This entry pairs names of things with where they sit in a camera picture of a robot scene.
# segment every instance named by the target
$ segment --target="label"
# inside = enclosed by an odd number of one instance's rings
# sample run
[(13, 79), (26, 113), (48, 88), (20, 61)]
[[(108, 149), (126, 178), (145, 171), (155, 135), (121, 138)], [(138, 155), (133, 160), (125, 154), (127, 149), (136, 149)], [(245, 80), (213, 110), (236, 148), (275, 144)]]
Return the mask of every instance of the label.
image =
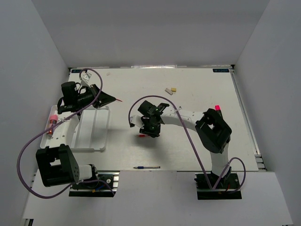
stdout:
[(213, 72), (218, 73), (218, 72), (229, 72), (229, 69), (213, 69)]

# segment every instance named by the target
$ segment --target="white board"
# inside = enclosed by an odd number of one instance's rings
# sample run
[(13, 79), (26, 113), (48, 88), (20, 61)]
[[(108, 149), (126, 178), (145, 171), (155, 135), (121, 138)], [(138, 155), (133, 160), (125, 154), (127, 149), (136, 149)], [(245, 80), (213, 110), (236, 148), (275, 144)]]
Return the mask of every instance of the white board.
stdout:
[[(292, 224), (275, 173), (248, 172), (242, 200), (197, 200), (193, 179), (192, 172), (122, 171), (113, 198), (69, 197), (68, 191), (50, 200), (29, 195), (23, 218), (34, 219), (34, 226)], [(45, 188), (39, 172), (33, 184), (43, 195), (63, 187)]]
[[(161, 166), (161, 170), (200, 171), (182, 127), (162, 125), (158, 138), (135, 137), (139, 134), (139, 129), (129, 127), (127, 115), (130, 106), (143, 96), (160, 95), (169, 98), (176, 106), (195, 112), (204, 112), (220, 105), (225, 121), (232, 128), (229, 158), (239, 157), (248, 171), (258, 170), (230, 73), (213, 73), (209, 68), (123, 68), (97, 71), (103, 78), (103, 91), (123, 102), (109, 104), (111, 118), (106, 150), (102, 153), (75, 153), (79, 164), (92, 163), (98, 170)], [(91, 84), (100, 86), (98, 76), (91, 73)], [(71, 73), (69, 81), (79, 81), (79, 74)], [(177, 88), (172, 96), (164, 91), (171, 87)], [(149, 98), (148, 101), (155, 105), (165, 102), (158, 98)], [(133, 114), (139, 114), (139, 104), (133, 109)], [(190, 131), (190, 135), (205, 169), (211, 170), (209, 152), (203, 147), (196, 132)], [(237, 161), (233, 161), (231, 166), (234, 171), (243, 169)]]

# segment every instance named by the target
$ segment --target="pen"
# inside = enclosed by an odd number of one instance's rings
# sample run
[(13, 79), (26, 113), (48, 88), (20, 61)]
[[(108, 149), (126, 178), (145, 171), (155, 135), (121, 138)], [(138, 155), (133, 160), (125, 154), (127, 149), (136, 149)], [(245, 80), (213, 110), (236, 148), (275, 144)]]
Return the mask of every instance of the pen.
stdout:
[(134, 169), (160, 169), (160, 166), (135, 166)]

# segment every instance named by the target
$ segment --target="pen cap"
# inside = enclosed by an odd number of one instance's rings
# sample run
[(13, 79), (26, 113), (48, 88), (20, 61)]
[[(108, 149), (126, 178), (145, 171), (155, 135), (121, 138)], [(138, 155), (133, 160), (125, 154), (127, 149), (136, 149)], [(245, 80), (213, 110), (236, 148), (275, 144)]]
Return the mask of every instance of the pen cap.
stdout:
[(56, 114), (53, 114), (53, 115), (51, 115), (51, 116), (49, 117), (49, 120), (56, 120), (56, 121), (58, 121), (58, 117), (57, 117)]

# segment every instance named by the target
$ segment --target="white wall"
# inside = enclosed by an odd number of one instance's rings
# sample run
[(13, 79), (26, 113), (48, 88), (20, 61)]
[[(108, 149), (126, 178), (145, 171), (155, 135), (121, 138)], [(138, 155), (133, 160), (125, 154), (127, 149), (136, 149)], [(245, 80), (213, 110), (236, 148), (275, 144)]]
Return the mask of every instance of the white wall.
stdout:
[(269, 0), (32, 0), (66, 64), (235, 64)]
[[(68, 70), (30, 0), (1, 2), (0, 31), (0, 222), (17, 226), (28, 195), (17, 177), (17, 156), (45, 127)], [(38, 144), (22, 158), (28, 183), (37, 168)]]
[(301, 1), (271, 0), (240, 56), (239, 90), (268, 169), (301, 225)]

